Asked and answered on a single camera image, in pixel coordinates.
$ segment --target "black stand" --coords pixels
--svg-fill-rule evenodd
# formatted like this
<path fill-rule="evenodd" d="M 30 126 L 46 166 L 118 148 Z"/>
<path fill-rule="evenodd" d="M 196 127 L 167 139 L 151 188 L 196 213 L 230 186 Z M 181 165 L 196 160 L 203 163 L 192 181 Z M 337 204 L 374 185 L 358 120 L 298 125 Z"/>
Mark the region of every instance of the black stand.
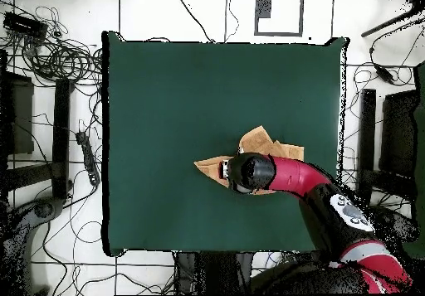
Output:
<path fill-rule="evenodd" d="M 408 1 L 409 3 L 412 4 L 412 8 L 410 9 L 410 11 L 407 11 L 398 17 L 390 19 L 389 21 L 384 22 L 378 25 L 377 27 L 367 30 L 366 32 L 362 34 L 362 37 L 367 37 L 371 34 L 374 34 L 375 32 L 378 32 L 379 30 L 382 30 L 385 27 L 389 27 L 390 25 L 393 25 L 396 22 L 401 22 L 405 18 L 413 17 L 414 15 L 419 14 L 425 8 L 425 0 L 408 0 Z"/>
<path fill-rule="evenodd" d="M 416 90 L 408 91 L 405 93 L 399 93 L 387 96 L 388 99 L 385 101 L 391 101 L 391 96 L 407 97 L 418 96 Z M 406 166 L 406 162 L 409 161 L 407 158 L 411 158 L 412 154 L 409 151 L 413 151 L 414 147 L 412 141 L 414 138 L 407 138 L 406 132 L 409 132 L 408 127 L 413 125 L 410 124 L 411 120 L 408 113 L 401 109 L 401 105 L 398 108 L 391 108 L 385 110 L 388 107 L 384 102 L 384 114 L 383 114 L 383 133 L 391 132 L 392 137 L 387 138 L 383 136 L 383 147 L 381 150 L 381 159 L 379 168 L 380 170 L 374 170 L 374 135 L 375 135 L 375 111 L 376 111 L 376 90 L 362 90 L 360 92 L 360 128 L 359 128 L 359 179 L 357 186 L 357 193 L 364 199 L 366 203 L 370 203 L 370 197 L 372 195 L 372 188 L 377 187 L 378 189 L 384 190 L 391 195 L 400 196 L 408 201 L 415 201 L 418 194 L 416 184 L 413 176 L 409 176 L 405 172 L 406 168 L 400 170 L 400 162 L 403 163 L 402 167 Z M 397 121 L 390 120 L 391 116 L 394 117 L 394 112 L 398 111 L 402 115 L 395 115 L 399 118 Z M 394 126 L 394 129 L 387 130 L 385 127 Z M 391 156 L 396 151 L 400 152 L 400 157 Z"/>

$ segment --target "black frame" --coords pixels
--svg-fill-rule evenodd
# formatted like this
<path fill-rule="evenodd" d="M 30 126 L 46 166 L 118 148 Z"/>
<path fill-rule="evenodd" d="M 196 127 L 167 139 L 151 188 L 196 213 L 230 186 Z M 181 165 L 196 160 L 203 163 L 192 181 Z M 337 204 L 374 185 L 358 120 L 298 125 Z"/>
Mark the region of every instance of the black frame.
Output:
<path fill-rule="evenodd" d="M 391 195 L 415 201 L 418 194 L 412 177 L 401 177 L 391 172 L 374 171 L 376 90 L 360 92 L 359 124 L 359 179 L 357 193 L 369 204 L 372 188 L 377 187 Z"/>
<path fill-rule="evenodd" d="M 300 20 L 298 26 L 298 32 L 259 32 L 258 31 L 258 20 L 260 19 L 259 4 L 261 0 L 256 0 L 256 11 L 254 21 L 254 36 L 294 36 L 302 37 L 303 25 L 304 25 L 304 0 L 300 0 Z"/>
<path fill-rule="evenodd" d="M 2 76 L 9 82 L 7 71 Z M 70 189 L 68 182 L 70 97 L 73 90 L 74 85 L 69 79 L 56 80 L 52 163 L 8 169 L 5 172 L 5 182 L 9 192 L 51 179 L 53 197 L 62 200 L 67 198 Z"/>

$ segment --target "black cable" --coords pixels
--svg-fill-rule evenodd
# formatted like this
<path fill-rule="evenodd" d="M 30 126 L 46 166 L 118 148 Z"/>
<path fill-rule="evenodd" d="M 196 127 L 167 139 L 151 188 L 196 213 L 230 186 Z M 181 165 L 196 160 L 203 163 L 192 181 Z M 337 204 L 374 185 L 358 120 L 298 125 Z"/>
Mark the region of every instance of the black cable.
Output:
<path fill-rule="evenodd" d="M 232 0 L 230 0 L 230 1 L 229 1 L 229 12 L 230 12 L 230 14 L 232 14 L 232 17 L 234 17 L 234 18 L 236 19 L 236 21 L 237 21 L 237 26 L 236 26 L 235 31 L 234 31 L 232 34 L 230 34 L 230 35 L 226 38 L 226 40 L 225 40 L 224 42 L 227 42 L 227 40 L 230 38 L 230 36 L 235 35 L 235 34 L 237 33 L 237 29 L 239 28 L 239 20 L 236 18 L 236 16 L 233 14 L 232 10 L 230 9 L 230 6 L 231 6 L 231 5 L 232 5 Z"/>
<path fill-rule="evenodd" d="M 55 296 L 56 291 L 58 290 L 59 286 L 62 284 L 62 282 L 65 279 L 66 275 L 68 274 L 68 268 L 66 267 L 65 264 L 63 264 L 61 261 L 59 261 L 58 259 L 56 259 L 52 255 L 50 255 L 50 253 L 47 251 L 47 249 L 46 249 L 46 239 L 49 236 L 49 232 L 50 232 L 50 221 L 47 223 L 47 233 L 44 236 L 43 243 L 42 243 L 42 248 L 44 249 L 44 252 L 46 253 L 47 256 L 49 256 L 52 260 L 56 261 L 58 264 L 62 265 L 65 268 L 65 273 L 63 274 L 63 276 L 61 278 L 61 281 L 57 284 L 57 286 L 55 287 L 55 290 L 53 290 L 53 295 L 52 296 Z"/>
<path fill-rule="evenodd" d="M 186 9 L 186 11 L 188 11 L 188 13 L 190 14 L 190 16 L 192 17 L 192 19 L 201 27 L 201 29 L 203 29 L 203 34 L 205 35 L 205 37 L 208 39 L 208 41 L 210 42 L 215 42 L 213 39 L 210 39 L 209 36 L 207 35 L 207 32 L 205 31 L 205 29 L 203 28 L 203 25 L 199 22 L 199 20 L 192 14 L 192 12 L 190 12 L 188 6 L 186 6 L 186 3 L 184 3 L 183 0 L 180 0 L 180 2 L 184 5 L 184 8 Z"/>
<path fill-rule="evenodd" d="M 154 292 L 154 291 L 152 291 L 151 289 L 152 288 L 154 288 L 154 287 L 159 287 L 158 285 L 151 285 L 151 286 L 146 286 L 146 285 L 143 285 L 143 284 L 141 284 L 141 283 L 138 283 L 138 282 L 136 282 L 136 281 L 134 281 L 134 280 L 132 280 L 128 275 L 126 275 L 126 274 L 123 274 L 123 273 L 117 273 L 117 274 L 113 274 L 113 275 L 111 275 L 111 276 L 109 276 L 109 277 L 106 277 L 106 278 L 103 278 L 103 279 L 95 279 L 95 280 L 89 280 L 88 282 L 86 282 L 86 283 L 84 283 L 84 285 L 81 287 L 81 289 L 78 291 L 78 293 L 77 293 L 77 295 L 76 296 L 79 296 L 80 294 L 82 295 L 82 291 L 83 291 L 83 288 L 87 285 L 87 284 L 90 284 L 90 283 L 100 283 L 100 282 L 105 282 L 106 280 L 109 280 L 109 279 L 113 279 L 113 278 L 115 278 L 116 276 L 118 276 L 118 275 L 120 275 L 120 276 L 122 276 L 122 277 L 124 277 L 124 278 L 126 278 L 128 281 L 130 281 L 131 283 L 133 283 L 134 285 L 138 285 L 139 287 L 142 287 L 142 288 L 144 288 L 144 291 L 149 291 L 151 294 L 157 294 L 157 295 L 162 295 L 162 293 L 158 293 L 158 292 Z"/>

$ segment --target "electronic device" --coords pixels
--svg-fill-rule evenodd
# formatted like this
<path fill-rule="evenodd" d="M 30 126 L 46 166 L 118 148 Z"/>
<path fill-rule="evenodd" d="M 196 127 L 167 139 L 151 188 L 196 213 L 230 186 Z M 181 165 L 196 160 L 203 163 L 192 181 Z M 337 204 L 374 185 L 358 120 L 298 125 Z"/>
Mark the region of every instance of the electronic device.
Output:
<path fill-rule="evenodd" d="M 8 30 L 34 37 L 38 41 L 46 38 L 48 25 L 34 19 L 6 12 L 3 26 Z"/>

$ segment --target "cable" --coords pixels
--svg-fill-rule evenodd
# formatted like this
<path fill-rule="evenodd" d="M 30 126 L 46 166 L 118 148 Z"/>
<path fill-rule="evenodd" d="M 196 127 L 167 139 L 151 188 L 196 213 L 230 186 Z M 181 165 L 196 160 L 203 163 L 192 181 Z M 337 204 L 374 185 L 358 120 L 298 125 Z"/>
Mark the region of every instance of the cable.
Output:
<path fill-rule="evenodd" d="M 396 31 L 398 31 L 398 30 L 403 30 L 403 29 L 405 29 L 405 28 L 407 28 L 407 27 L 410 27 L 410 26 L 412 26 L 412 25 L 414 25 L 414 24 L 422 23 L 422 22 L 424 22 L 424 21 L 425 21 L 425 18 L 421 18 L 421 19 L 418 19 L 418 20 L 413 21 L 413 22 L 408 22 L 407 24 L 404 24 L 404 25 L 402 25 L 402 26 L 400 26 L 400 27 L 398 27 L 398 28 L 396 28 L 396 29 L 394 29 L 394 30 L 392 30 L 392 31 L 390 31 L 390 32 L 385 32 L 383 35 L 381 35 L 381 36 L 377 37 L 377 38 L 374 40 L 374 42 L 372 43 L 372 46 L 369 48 L 370 61 L 373 63 L 373 65 L 374 65 L 374 67 L 375 67 L 375 69 L 376 69 L 377 74 L 379 75 L 379 77 L 381 77 L 381 78 L 383 79 L 383 81 L 386 81 L 386 82 L 388 82 L 389 84 L 394 85 L 394 86 L 414 85 L 414 84 L 410 84 L 410 83 L 409 83 L 409 81 L 412 79 L 412 76 L 413 76 L 412 69 L 411 69 L 410 67 L 408 67 L 408 68 L 409 68 L 409 71 L 410 71 L 410 77 L 409 77 L 408 81 L 403 81 L 403 80 L 401 80 L 401 79 L 400 79 L 400 77 L 399 77 L 399 73 L 400 73 L 400 70 L 401 70 L 401 68 L 403 67 L 404 63 L 406 62 L 407 58 L 408 58 L 408 57 L 410 56 L 410 54 L 412 53 L 412 50 L 413 50 L 413 48 L 415 47 L 416 42 L 418 41 L 418 38 L 419 38 L 421 35 L 423 35 L 423 32 L 425 31 L 425 27 L 423 27 L 423 29 L 421 30 L 421 32 L 419 32 L 418 37 L 417 37 L 417 38 L 415 39 L 415 41 L 413 42 L 412 47 L 410 48 L 410 51 L 409 51 L 408 55 L 404 58 L 404 60 L 403 60 L 403 62 L 402 62 L 402 64 L 401 64 L 401 66 L 398 68 L 397 73 L 396 73 L 396 76 L 397 76 L 397 78 L 396 78 L 396 79 L 394 79 L 394 78 L 393 78 L 393 76 L 391 75 L 391 73 L 390 73 L 390 72 L 386 69 L 387 67 L 382 66 L 382 65 L 380 65 L 380 64 L 378 64 L 378 63 L 376 63 L 376 62 L 374 61 L 373 53 L 374 53 L 374 45 L 375 45 L 375 43 L 376 43 L 378 40 L 380 40 L 382 37 L 384 37 L 384 36 L 388 36 L 388 35 L 392 34 L 393 32 L 396 32 Z M 395 82 L 395 81 L 398 81 L 398 80 L 400 80 L 400 81 L 402 82 L 402 84 L 394 84 L 394 82 Z"/>
<path fill-rule="evenodd" d="M 235 15 L 233 14 L 232 10 L 230 9 L 231 4 L 232 4 L 232 0 L 229 1 L 229 12 L 230 12 L 230 14 L 232 14 L 232 17 L 234 17 L 236 19 L 237 26 L 236 26 L 235 31 L 226 38 L 225 42 L 227 42 L 227 40 L 230 38 L 230 36 L 235 35 L 237 33 L 237 29 L 239 28 L 239 20 L 235 17 Z"/>
<path fill-rule="evenodd" d="M 56 261 L 58 264 L 62 265 L 65 268 L 65 273 L 63 274 L 63 276 L 61 278 L 61 281 L 57 284 L 57 286 L 55 287 L 55 290 L 53 290 L 53 295 L 52 296 L 55 296 L 56 291 L 58 290 L 59 286 L 62 284 L 62 282 L 65 279 L 66 275 L 68 274 L 68 268 L 66 267 L 65 264 L 63 264 L 61 261 L 59 261 L 58 259 L 56 259 L 52 255 L 50 255 L 50 253 L 47 251 L 47 249 L 46 249 L 46 239 L 49 236 L 49 232 L 50 232 L 50 221 L 47 223 L 47 233 L 44 236 L 42 248 L 44 249 L 44 252 L 46 253 L 47 256 L 49 256 L 52 260 Z"/>
<path fill-rule="evenodd" d="M 154 288 L 154 287 L 159 287 L 158 285 L 151 285 L 151 286 L 149 286 L 149 287 L 148 287 L 148 286 L 146 286 L 146 285 L 143 285 L 143 284 L 141 284 L 141 283 L 138 283 L 138 282 L 136 282 L 136 281 L 132 280 L 132 279 L 131 279 L 128 275 L 126 275 L 126 274 L 123 274 L 123 273 L 117 273 L 116 275 L 115 275 L 115 274 L 113 274 L 113 275 L 111 275 L 111 276 L 109 276 L 109 277 L 106 277 L 106 278 L 103 278 L 103 279 L 94 279 L 94 280 L 89 280 L 88 282 L 84 283 L 84 285 L 81 287 L 81 289 L 80 289 L 80 290 L 78 290 L 78 293 L 77 293 L 77 295 L 76 295 L 76 296 L 79 296 L 79 295 L 81 295 L 81 294 L 82 294 L 83 288 L 85 288 L 87 284 L 91 284 L 91 283 L 99 283 L 99 282 L 105 282 L 106 280 L 113 279 L 113 278 L 115 278 L 115 277 L 116 277 L 116 276 L 118 276 L 118 275 L 120 275 L 120 276 L 122 276 L 122 277 L 126 278 L 128 281 L 130 281 L 130 282 L 131 282 L 131 283 L 133 283 L 134 285 L 138 285 L 139 287 L 144 288 L 144 291 L 149 291 L 151 294 L 162 295 L 162 293 L 154 292 L 154 291 L 152 291 L 152 290 L 151 290 L 151 289 L 152 289 L 152 288 Z"/>
<path fill-rule="evenodd" d="M 209 36 L 207 35 L 207 32 L 205 31 L 205 29 L 203 28 L 203 25 L 199 22 L 199 20 L 192 14 L 192 12 L 190 12 L 188 6 L 186 6 L 186 3 L 184 3 L 183 0 L 180 0 L 180 2 L 184 5 L 184 8 L 186 8 L 186 11 L 188 11 L 188 13 L 190 14 L 190 16 L 193 18 L 193 20 L 201 27 L 201 29 L 203 29 L 203 34 L 205 35 L 205 37 L 208 39 L 208 41 L 214 43 L 215 41 L 213 39 L 210 39 Z"/>

